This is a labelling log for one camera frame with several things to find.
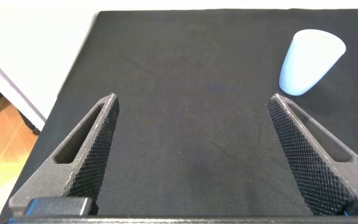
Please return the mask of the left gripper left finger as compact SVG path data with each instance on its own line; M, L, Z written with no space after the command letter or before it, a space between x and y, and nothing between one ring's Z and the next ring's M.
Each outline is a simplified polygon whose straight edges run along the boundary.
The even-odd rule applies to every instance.
M115 94L100 99L9 199L13 214L24 214L30 201L40 197L96 200L118 114L119 100Z

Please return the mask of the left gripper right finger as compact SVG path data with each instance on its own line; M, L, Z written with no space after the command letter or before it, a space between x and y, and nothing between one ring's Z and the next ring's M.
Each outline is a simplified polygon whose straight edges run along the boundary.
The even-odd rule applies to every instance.
M358 215L358 155L292 100L268 103L298 189L315 215Z

